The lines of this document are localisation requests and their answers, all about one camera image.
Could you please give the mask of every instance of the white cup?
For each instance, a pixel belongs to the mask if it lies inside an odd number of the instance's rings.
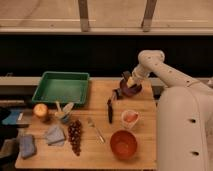
[[[121,114],[122,126],[125,129],[132,129],[139,120],[139,113],[134,110],[125,110]]]

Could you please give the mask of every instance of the green plastic tray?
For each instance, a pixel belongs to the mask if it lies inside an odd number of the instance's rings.
[[[33,95],[33,103],[61,104],[73,102],[81,106],[86,101],[89,74],[80,72],[44,72]]]

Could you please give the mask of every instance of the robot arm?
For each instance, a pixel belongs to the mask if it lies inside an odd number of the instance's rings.
[[[157,105],[158,171],[209,171],[206,124],[213,115],[213,90],[166,64],[162,51],[142,51],[127,85],[154,72],[169,88]]]

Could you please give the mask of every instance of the wooden tabletop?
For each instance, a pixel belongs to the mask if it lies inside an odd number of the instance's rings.
[[[37,154],[16,161],[16,168],[25,169],[156,169],[156,105],[151,84],[143,81],[143,90],[134,97],[125,97],[113,102],[113,123],[109,124],[107,100],[112,89],[118,88],[119,80],[92,80],[89,83],[87,102],[84,107],[72,111],[72,119],[80,119],[83,124],[80,156],[76,156],[66,140],[64,146],[48,146],[43,138],[50,124],[41,123],[32,117],[27,133],[35,136]],[[140,113],[140,120],[131,132],[138,142],[136,155],[127,161],[118,160],[110,149],[110,137],[121,125],[121,113],[133,109]],[[106,142],[98,139],[93,128],[87,124],[90,116],[102,132]],[[51,124],[59,123],[52,115]],[[61,125],[67,137],[67,126]]]

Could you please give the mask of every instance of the bunch of grapes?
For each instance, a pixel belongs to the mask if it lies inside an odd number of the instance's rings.
[[[80,156],[80,143],[82,134],[82,124],[79,120],[72,121],[68,127],[69,142],[72,145],[73,152]]]

